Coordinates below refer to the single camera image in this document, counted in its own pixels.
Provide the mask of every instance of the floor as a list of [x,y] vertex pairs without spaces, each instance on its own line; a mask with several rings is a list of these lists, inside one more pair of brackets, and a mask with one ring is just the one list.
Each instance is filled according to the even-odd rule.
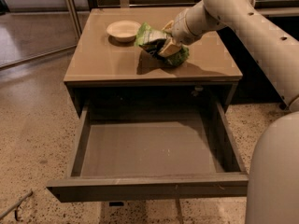
[[[82,26],[88,13],[79,14]],[[76,44],[69,16],[0,16],[0,65]],[[241,224],[246,198],[109,203],[59,203],[45,188],[64,177],[78,116],[63,78],[73,50],[0,72],[0,213],[33,195],[1,223]],[[249,170],[254,145],[284,112],[278,104],[231,105],[226,113]]]

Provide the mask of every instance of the open drawer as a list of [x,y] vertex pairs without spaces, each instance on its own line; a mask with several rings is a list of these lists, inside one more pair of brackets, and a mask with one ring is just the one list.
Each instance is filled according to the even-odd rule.
[[193,87],[88,89],[61,202],[245,196],[221,104]]

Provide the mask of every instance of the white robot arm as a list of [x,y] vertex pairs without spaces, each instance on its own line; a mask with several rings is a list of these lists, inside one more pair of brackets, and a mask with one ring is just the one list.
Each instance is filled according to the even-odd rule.
[[206,32],[230,27],[291,112],[299,111],[299,42],[254,5],[255,0],[202,0],[177,15],[172,36],[176,44],[190,45]]

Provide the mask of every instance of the small bowl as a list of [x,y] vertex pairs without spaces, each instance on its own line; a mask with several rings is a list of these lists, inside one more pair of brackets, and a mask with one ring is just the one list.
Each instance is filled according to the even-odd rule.
[[116,21],[107,27],[107,33],[119,42],[131,42],[135,40],[140,26],[135,21]]

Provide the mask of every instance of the cabinet top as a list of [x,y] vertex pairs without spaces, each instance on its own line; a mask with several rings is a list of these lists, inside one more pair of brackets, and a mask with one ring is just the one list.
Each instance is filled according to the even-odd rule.
[[185,7],[107,8],[92,10],[64,82],[71,85],[136,85],[160,82],[238,81],[242,74],[216,32],[189,46],[188,60],[177,68],[152,58],[134,42],[117,42],[107,34],[115,21],[146,21],[160,30]]

